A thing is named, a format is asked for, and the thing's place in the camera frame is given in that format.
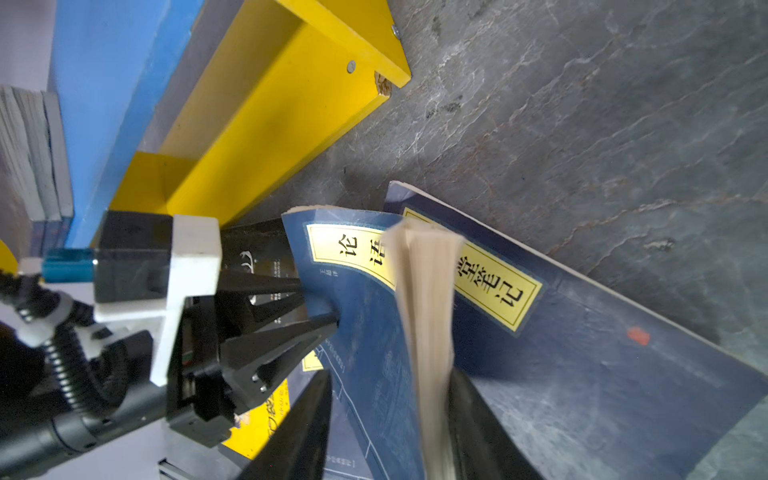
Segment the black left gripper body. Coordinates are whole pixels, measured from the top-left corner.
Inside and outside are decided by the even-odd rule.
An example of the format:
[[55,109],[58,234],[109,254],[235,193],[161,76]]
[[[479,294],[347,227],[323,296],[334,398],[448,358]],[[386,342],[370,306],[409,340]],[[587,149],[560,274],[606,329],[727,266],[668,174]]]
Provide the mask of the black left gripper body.
[[167,423],[204,447],[228,440],[235,424],[220,350],[240,332],[234,319],[237,300],[234,293],[186,300],[168,367]]

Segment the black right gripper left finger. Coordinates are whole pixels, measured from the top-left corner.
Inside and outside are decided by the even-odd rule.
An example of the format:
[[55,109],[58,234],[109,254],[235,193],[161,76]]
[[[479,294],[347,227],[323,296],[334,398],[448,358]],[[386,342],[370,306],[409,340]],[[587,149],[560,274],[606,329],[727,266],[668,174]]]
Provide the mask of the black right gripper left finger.
[[320,370],[237,479],[322,479],[331,413],[332,377]]

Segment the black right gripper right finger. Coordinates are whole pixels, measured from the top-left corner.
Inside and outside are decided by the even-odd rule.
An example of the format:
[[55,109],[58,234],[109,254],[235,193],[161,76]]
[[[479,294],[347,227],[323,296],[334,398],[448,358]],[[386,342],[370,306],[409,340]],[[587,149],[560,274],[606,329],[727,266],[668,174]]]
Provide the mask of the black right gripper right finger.
[[543,478],[458,368],[450,374],[447,418],[458,479]]

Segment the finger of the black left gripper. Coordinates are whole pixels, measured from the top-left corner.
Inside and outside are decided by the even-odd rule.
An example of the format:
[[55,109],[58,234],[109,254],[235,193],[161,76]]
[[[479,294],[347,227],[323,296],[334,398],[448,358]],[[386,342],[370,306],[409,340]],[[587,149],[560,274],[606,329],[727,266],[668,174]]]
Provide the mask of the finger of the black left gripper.
[[298,278],[222,270],[215,294],[217,319],[232,333],[263,330],[305,303]]
[[338,316],[326,314],[225,341],[220,366],[235,412],[242,414],[265,403],[308,353],[337,328]]

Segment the blue book Sunzi label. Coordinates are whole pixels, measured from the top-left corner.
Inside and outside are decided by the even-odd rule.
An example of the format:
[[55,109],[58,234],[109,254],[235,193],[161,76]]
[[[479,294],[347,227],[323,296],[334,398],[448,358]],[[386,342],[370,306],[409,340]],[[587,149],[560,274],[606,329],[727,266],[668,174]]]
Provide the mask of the blue book Sunzi label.
[[51,249],[64,247],[74,217],[74,201],[59,99],[53,92],[43,92],[42,99],[48,122],[49,150],[60,212],[59,220],[47,221],[42,250],[45,254]]

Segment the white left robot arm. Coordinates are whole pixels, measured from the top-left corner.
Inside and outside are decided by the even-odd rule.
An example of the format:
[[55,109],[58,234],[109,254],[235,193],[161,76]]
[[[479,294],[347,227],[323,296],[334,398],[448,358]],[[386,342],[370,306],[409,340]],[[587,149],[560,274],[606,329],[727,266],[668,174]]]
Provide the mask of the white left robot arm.
[[1,340],[1,475],[27,479],[109,443],[145,421],[165,419],[206,447],[227,441],[238,415],[264,404],[300,360],[337,329],[334,313],[275,327],[304,303],[293,278],[255,277],[244,289],[189,301],[173,336],[163,387],[148,378],[149,342],[120,340],[90,305],[43,288],[34,276],[1,277],[1,301],[27,327],[55,325],[43,342]]

